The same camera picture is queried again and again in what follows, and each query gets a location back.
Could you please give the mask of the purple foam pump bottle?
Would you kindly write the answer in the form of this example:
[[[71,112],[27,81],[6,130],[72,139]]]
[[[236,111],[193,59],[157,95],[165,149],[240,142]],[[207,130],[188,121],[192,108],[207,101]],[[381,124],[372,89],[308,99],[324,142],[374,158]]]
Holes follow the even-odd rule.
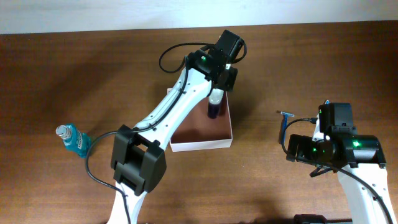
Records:
[[[208,112],[207,115],[211,119],[215,119],[221,110],[221,105],[223,101],[224,90],[217,88],[212,89],[208,97]]]

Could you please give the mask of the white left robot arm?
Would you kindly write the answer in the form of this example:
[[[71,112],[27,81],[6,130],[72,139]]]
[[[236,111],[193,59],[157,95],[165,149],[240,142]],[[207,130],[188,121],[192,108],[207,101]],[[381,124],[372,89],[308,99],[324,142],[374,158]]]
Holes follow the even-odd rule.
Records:
[[[247,47],[240,36],[224,30],[215,44],[184,57],[180,76],[158,106],[133,128],[122,125],[115,133],[110,167],[116,196],[109,223],[137,223],[146,194],[163,178],[166,147],[177,128],[201,100],[217,90],[231,91],[238,71],[239,51]]]

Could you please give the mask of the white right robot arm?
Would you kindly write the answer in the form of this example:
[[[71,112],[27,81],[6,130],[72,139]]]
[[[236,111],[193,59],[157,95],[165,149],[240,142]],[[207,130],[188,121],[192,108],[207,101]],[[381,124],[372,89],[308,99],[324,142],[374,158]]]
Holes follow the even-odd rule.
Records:
[[[312,136],[285,134],[290,113],[282,112],[279,144],[291,162],[315,167],[317,177],[334,172],[346,195],[351,223],[396,223],[387,185],[386,158],[380,141],[373,135],[360,135],[353,122],[349,103],[326,100],[318,114],[308,118],[315,125]]]

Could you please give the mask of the blue disposable razor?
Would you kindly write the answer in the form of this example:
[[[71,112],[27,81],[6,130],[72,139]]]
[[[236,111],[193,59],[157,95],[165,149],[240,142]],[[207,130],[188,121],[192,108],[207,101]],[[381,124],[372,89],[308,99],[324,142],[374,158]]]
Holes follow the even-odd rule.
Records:
[[[284,130],[287,127],[288,119],[293,118],[295,115],[292,113],[285,112],[285,111],[277,111],[277,113],[282,115],[282,121],[281,121],[281,125],[280,125],[279,139],[278,139],[279,144],[282,144],[282,142],[285,140]]]

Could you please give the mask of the teal Listerine mouthwash bottle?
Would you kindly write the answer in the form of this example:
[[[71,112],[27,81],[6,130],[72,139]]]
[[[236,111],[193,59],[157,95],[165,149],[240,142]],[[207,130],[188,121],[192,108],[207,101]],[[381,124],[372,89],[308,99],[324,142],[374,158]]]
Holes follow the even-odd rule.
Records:
[[[91,139],[87,134],[82,133],[74,124],[60,125],[55,132],[67,150],[75,152],[83,159],[86,158],[91,146]]]

